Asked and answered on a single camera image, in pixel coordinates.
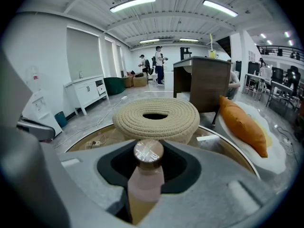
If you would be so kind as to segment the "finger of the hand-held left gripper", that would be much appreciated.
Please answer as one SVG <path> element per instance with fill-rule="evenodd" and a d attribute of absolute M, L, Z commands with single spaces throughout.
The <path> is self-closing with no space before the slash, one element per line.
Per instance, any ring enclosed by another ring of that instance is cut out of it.
<path fill-rule="evenodd" d="M 55 137 L 55 129 L 27 118 L 20 118 L 17 127 L 34 135 L 39 141 L 51 141 Z"/>

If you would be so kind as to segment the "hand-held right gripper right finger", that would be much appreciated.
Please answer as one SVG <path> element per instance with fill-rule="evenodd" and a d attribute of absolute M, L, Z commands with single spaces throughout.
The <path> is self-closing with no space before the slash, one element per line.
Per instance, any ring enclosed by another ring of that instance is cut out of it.
<path fill-rule="evenodd" d="M 144 228 L 257 228 L 275 211 L 281 196 L 231 158 L 164 141 L 188 153 L 201 166 L 184 192 L 162 194 L 142 220 Z"/>

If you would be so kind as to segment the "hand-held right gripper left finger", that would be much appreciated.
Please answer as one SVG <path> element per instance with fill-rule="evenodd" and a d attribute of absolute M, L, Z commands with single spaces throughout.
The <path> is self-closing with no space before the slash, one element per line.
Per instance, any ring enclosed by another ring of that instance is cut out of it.
<path fill-rule="evenodd" d="M 135 140 L 59 155 L 67 174 L 64 199 L 73 228 L 131 228 L 127 182 Z"/>

